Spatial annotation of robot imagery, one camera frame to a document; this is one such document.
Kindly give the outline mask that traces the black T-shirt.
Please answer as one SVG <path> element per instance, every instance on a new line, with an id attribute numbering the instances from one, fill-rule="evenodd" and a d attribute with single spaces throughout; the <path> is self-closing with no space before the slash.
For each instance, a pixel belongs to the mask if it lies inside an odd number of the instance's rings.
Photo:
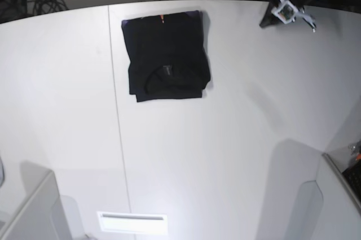
<path id="1" fill-rule="evenodd" d="M 202 19 L 195 10 L 122 21 L 137 102 L 202 98 L 211 81 Z"/>

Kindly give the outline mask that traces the black keyboard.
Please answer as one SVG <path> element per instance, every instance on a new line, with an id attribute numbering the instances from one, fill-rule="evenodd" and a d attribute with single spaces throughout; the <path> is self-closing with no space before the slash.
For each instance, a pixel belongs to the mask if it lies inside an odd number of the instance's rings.
<path id="1" fill-rule="evenodd" d="M 357 196 L 360 196 L 360 162 L 346 169 L 343 176 Z"/>

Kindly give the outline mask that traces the white left monitor stand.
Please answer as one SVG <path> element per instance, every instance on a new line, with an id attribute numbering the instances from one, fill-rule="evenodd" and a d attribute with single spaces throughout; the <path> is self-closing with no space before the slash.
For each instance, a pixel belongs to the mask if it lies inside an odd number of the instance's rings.
<path id="1" fill-rule="evenodd" d="M 48 170 L 1 228 L 1 239 L 72 239 L 55 174 Z"/>

